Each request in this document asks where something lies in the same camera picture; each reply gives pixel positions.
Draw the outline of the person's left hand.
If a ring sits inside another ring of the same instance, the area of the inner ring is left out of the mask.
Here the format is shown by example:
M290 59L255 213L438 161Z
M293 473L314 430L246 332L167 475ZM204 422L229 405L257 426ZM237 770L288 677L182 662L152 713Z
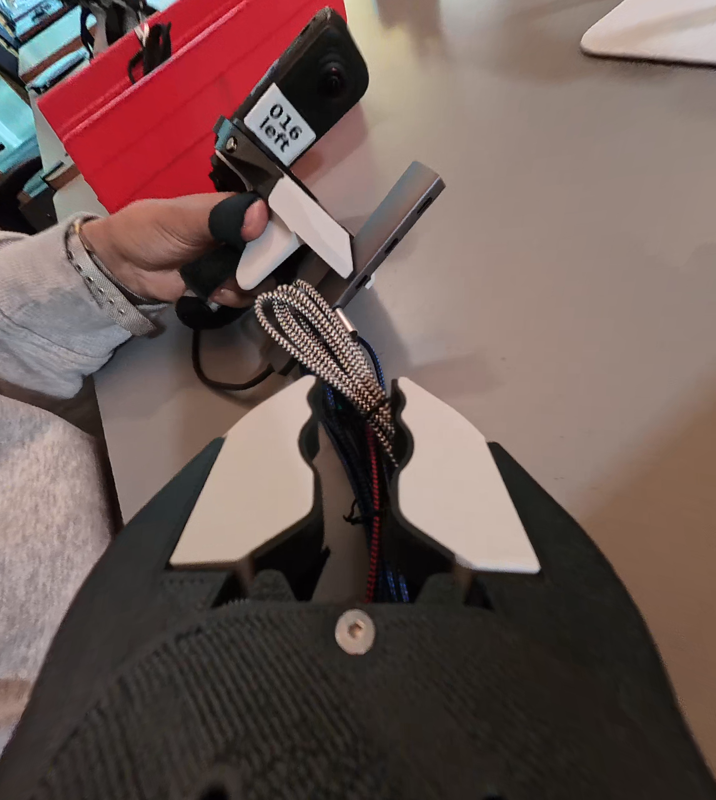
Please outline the person's left hand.
M181 271L200 278L219 305L249 305L235 269L245 245L261 236L269 209L254 195L213 193L143 199L80 224L83 245L134 295L175 303L187 290Z

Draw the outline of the black and white gadget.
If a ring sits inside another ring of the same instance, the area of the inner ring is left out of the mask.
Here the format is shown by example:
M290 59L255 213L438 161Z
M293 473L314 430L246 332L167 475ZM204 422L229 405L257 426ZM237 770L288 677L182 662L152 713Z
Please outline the black and white gadget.
M80 41L89 58L103 53L154 9L145 1L78 1Z

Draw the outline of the red plastic bin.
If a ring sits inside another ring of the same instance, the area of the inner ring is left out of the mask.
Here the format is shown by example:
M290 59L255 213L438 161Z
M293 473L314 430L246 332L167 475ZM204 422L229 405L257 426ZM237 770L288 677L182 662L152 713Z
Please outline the red plastic bin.
M211 192L217 120L326 6L347 16L340 1L175 2L149 18L172 26L172 56L156 70L130 81L129 33L36 103L106 211Z

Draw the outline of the grey sweatshirt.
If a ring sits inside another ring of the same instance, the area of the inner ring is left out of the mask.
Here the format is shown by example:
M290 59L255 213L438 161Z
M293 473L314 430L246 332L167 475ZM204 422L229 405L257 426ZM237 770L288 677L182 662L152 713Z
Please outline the grey sweatshirt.
M76 591L112 536L96 445L0 395L0 755Z

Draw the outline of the grey desk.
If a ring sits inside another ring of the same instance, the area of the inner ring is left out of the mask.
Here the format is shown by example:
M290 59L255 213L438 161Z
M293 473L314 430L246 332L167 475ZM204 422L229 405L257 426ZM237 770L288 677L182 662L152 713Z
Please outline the grey desk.
M297 173L354 231L441 174L347 314L599 545L716 775L716 70L582 55L615 4L346 2L370 87Z

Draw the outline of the silver mesh watch band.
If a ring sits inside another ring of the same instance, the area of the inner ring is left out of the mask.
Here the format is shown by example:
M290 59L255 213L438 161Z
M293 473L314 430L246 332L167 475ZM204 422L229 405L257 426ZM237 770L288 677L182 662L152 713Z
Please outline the silver mesh watch band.
M166 304L128 289L103 264L82 235L83 224L94 219L89 215L75 215L67 224L63 239L67 260L80 275L92 299L115 325L133 337L156 335L160 331L156 317Z

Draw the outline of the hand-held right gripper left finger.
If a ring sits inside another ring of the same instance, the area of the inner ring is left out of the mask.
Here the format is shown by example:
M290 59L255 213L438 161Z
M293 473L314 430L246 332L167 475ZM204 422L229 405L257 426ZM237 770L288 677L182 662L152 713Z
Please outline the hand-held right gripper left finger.
M323 508L314 458L312 400L302 377L247 412L223 444L169 565L177 570L250 565L307 585L323 559Z

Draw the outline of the grey usb hub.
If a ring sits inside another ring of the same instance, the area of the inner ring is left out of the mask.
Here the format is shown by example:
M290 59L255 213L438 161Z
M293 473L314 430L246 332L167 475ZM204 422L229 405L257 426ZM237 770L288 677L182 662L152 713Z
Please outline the grey usb hub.
M343 314L356 295L372 287L377 269L421 219L444 187L442 177L433 169L421 162L412 162L354 236L356 270L353 275L349 278L337 275L307 245L301 245L283 259L272 278L277 285L292 283L296 278L309 282L334 310ZM247 310L225 307L213 310L211 304L206 305L198 298L184 298L175 309L183 325L192 329L192 366L195 375L211 390L235 393L251 389L272 374L288 375L296 365L291 355L274 345L260 326L254 324L252 327L259 335L265 355L258 374L240 383L216 381L205 375L203 370L200 353L202 332L230 325Z

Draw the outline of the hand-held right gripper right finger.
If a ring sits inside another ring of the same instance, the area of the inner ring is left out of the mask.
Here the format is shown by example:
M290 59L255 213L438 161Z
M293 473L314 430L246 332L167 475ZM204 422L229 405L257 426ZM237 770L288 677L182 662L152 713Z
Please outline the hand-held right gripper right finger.
M395 381L393 399L392 507L405 534L474 572L537 575L539 559L480 430L409 377Z

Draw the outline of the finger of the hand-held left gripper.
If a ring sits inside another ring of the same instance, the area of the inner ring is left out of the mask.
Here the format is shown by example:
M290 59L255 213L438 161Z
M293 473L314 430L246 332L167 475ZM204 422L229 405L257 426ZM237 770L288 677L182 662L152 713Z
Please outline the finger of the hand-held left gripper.
M268 197L272 219L307 245L337 275L354 272L352 237L294 180L279 180Z

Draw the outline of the person's left forearm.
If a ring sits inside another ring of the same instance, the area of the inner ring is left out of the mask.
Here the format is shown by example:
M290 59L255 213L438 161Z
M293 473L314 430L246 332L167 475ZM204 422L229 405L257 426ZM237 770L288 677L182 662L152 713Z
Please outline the person's left forearm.
M64 230L73 217L37 235L0 231L0 382L48 398L77 395L132 338L67 260Z

